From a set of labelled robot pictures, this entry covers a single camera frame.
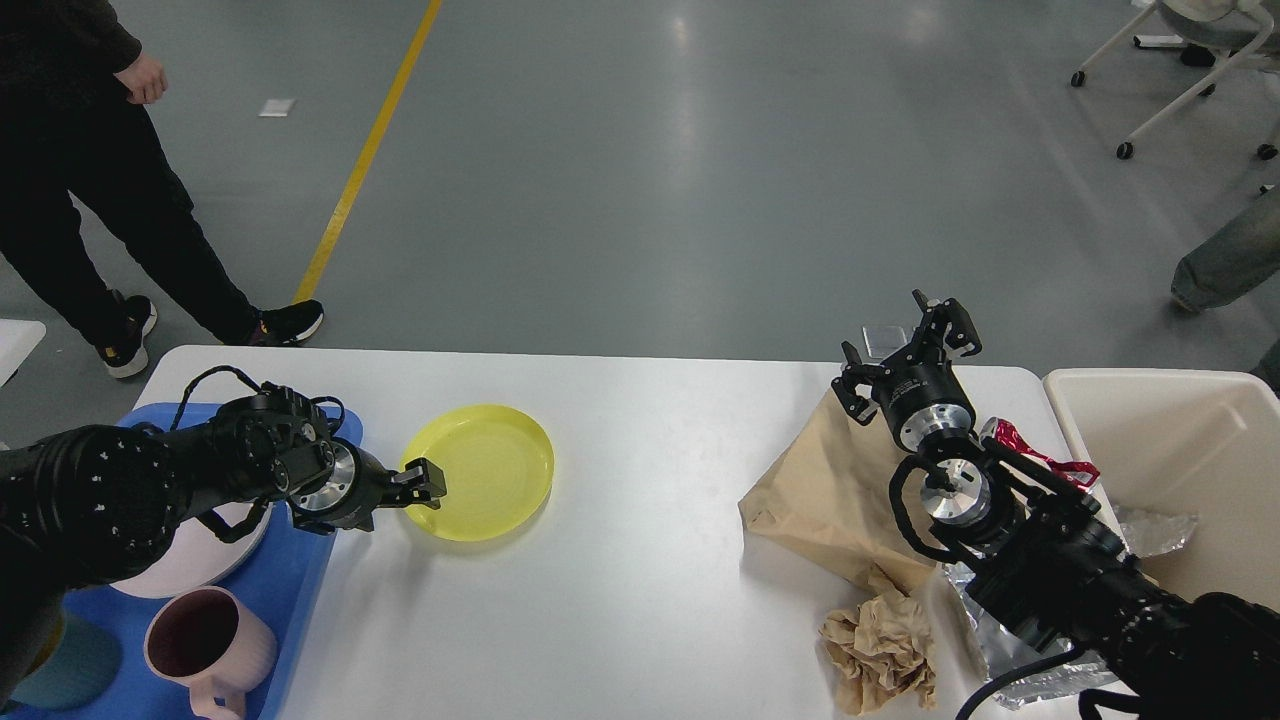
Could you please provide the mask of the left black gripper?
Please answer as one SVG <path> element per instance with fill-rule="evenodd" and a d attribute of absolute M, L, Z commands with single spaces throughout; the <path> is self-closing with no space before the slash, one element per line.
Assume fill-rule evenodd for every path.
<path fill-rule="evenodd" d="M 375 529 L 379 509 L 412 506 L 439 510 L 447 496 L 445 473 L 426 457 L 415 457 L 393 475 L 372 455 L 346 439 L 332 442 L 329 475 L 291 496 L 292 527 L 316 536 Z"/>

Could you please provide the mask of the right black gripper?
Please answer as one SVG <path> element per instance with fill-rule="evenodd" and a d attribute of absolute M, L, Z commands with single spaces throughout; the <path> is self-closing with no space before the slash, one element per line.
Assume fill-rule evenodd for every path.
<path fill-rule="evenodd" d="M 883 375 L 882 365 L 864 363 L 858 348 L 842 341 L 844 365 L 832 379 L 832 391 L 858 425 L 870 425 L 881 410 L 902 451 L 925 454 L 945 441 L 973 436 L 977 413 L 952 364 L 955 357 L 980 354 L 983 342 L 956 299 L 931 299 L 922 290 L 911 297 L 922 319 L 904 348 L 904 366 Z M 876 401 L 859 393 L 863 386 L 876 386 Z"/>

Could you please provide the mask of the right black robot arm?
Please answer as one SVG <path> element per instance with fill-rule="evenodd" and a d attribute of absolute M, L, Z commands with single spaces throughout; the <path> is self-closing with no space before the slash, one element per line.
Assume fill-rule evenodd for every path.
<path fill-rule="evenodd" d="M 1103 708 L 1138 719 L 1275 719 L 1277 614 L 1213 592 L 1187 601 L 1157 587 L 1089 493 L 1098 473 L 1025 448 L 977 411 L 955 375 L 954 355 L 982 342 L 966 309 L 914 290 L 922 319 L 879 363 L 842 342 L 831 387 L 858 424 L 877 415 L 904 451 L 887 486 L 901 537 L 920 556 L 973 573 L 966 594 L 1033 650 L 1068 651 L 1005 673 L 975 691 L 960 719 L 997 691 L 1097 653 L 1126 693 L 1085 689 L 1083 719 Z"/>

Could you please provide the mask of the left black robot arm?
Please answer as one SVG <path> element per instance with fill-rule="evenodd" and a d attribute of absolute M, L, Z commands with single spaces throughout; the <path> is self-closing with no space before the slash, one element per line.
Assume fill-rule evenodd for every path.
<path fill-rule="evenodd" d="M 328 396 L 270 382 L 198 425 L 87 425 L 3 452 L 3 698 L 54 633 L 64 596 L 140 575 L 198 520 L 230 543 L 225 503 L 274 503 L 316 536 L 371 532 L 378 509 L 438 509 L 445 474 L 425 457 L 401 470 L 338 436 Z"/>

